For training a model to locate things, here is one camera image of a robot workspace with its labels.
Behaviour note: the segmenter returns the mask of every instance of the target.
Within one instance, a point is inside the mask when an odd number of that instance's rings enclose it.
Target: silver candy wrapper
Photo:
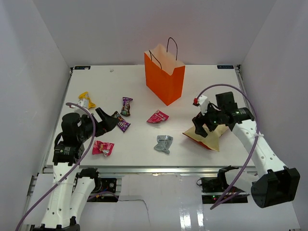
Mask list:
[[[155,150],[169,154],[169,148],[172,144],[173,137],[171,136],[157,136],[158,144],[154,147]]]

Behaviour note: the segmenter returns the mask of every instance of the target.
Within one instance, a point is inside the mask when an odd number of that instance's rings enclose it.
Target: crumpled wrapper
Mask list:
[[[228,127],[226,125],[218,125],[217,128],[214,131],[209,132],[208,128],[204,125],[204,129],[207,132],[207,137],[205,137],[205,138],[201,135],[197,135],[194,132],[195,131],[194,126],[191,127],[190,129],[188,129],[183,134],[185,136],[188,136],[189,138],[193,139],[194,141],[196,141],[201,146],[203,146],[203,147],[205,147],[209,150],[214,150],[214,151],[219,152],[219,138],[223,133],[225,133],[226,130],[228,130]]]

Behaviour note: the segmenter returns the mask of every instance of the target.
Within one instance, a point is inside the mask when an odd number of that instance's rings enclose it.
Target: paper bag handle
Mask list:
[[[151,61],[152,61],[152,56],[156,59],[156,57],[152,54],[152,52],[149,50],[150,56],[151,56]],[[160,65],[160,69],[162,69],[162,65],[158,59],[156,59]]]
[[[175,60],[178,60],[178,45],[177,43],[175,42],[175,40],[172,38],[172,37],[169,37],[168,38],[168,43],[167,43],[167,52],[168,52],[168,46],[169,46],[169,40],[172,39],[175,43],[175,45],[177,46],[177,56],[175,57]]]

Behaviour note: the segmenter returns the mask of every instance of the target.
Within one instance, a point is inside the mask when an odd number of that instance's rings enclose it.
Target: white wall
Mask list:
[[[277,0],[243,62],[244,84],[272,149],[301,174],[294,208],[308,230],[308,1]]]
[[[275,0],[34,3],[69,66],[142,64],[143,52],[170,36],[185,64],[241,64]]]
[[[31,0],[0,0],[0,229],[15,230],[69,68]]]

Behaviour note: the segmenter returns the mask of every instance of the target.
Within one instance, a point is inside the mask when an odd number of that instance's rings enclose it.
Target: purple candy wrapper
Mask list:
[[[121,115],[123,116],[130,116],[130,105],[129,102],[132,101],[132,98],[129,97],[123,97],[123,106],[122,106],[122,111],[121,111]]]
[[[112,117],[116,117],[120,120],[120,122],[118,122],[117,126],[122,130],[122,132],[125,132],[128,127],[130,126],[130,123],[125,121],[122,116],[119,114],[119,112],[115,112]]]

